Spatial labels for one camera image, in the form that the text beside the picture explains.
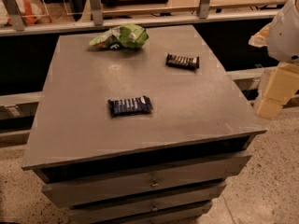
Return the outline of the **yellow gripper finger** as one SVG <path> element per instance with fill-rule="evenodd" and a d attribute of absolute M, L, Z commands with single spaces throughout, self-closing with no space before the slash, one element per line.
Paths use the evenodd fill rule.
<path fill-rule="evenodd" d="M 256 48 L 266 47 L 268 45 L 268 33 L 270 24 L 266 24 L 259 32 L 249 39 L 249 44 Z"/>
<path fill-rule="evenodd" d="M 279 63 L 274 70 L 265 70 L 255 102 L 256 115 L 263 119 L 276 117 L 298 91 L 298 63 Z"/>

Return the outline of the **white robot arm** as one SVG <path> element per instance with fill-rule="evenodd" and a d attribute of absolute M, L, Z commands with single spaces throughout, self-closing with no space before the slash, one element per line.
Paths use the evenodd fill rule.
<path fill-rule="evenodd" d="M 288 0 L 275 18 L 249 39 L 253 47 L 266 47 L 278 61 L 262 74 L 254 109 L 258 117 L 272 119 L 299 91 L 299 0 Z"/>

